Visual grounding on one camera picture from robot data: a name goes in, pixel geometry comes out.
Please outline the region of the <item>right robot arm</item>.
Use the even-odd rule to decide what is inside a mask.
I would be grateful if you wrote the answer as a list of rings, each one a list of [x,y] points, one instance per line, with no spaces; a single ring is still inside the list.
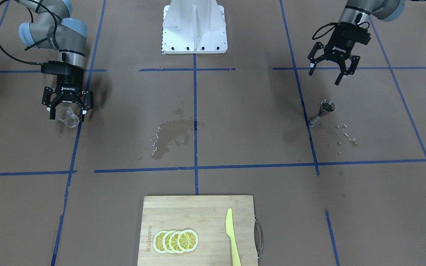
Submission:
[[[27,47],[58,51],[58,59],[42,63],[41,72],[57,76],[56,87],[46,86],[42,104],[55,119],[56,107],[71,102],[81,110],[80,120],[93,108],[93,93],[83,91],[87,27],[71,18],[69,0],[20,0],[19,4],[38,14],[35,22],[22,23],[19,37]]]

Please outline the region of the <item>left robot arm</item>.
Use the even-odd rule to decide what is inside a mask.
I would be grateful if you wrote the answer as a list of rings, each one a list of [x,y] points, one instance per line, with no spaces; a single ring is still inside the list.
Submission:
[[[338,22],[328,23],[317,31],[331,26],[332,35],[327,44],[316,42],[311,49],[308,59],[312,76],[316,66],[323,61],[333,62],[339,66],[335,85],[339,85],[343,77],[353,75],[360,61],[360,56],[353,55],[356,43],[367,45],[371,35],[368,32],[371,16],[383,21],[393,21],[405,9],[404,0],[349,0]]]

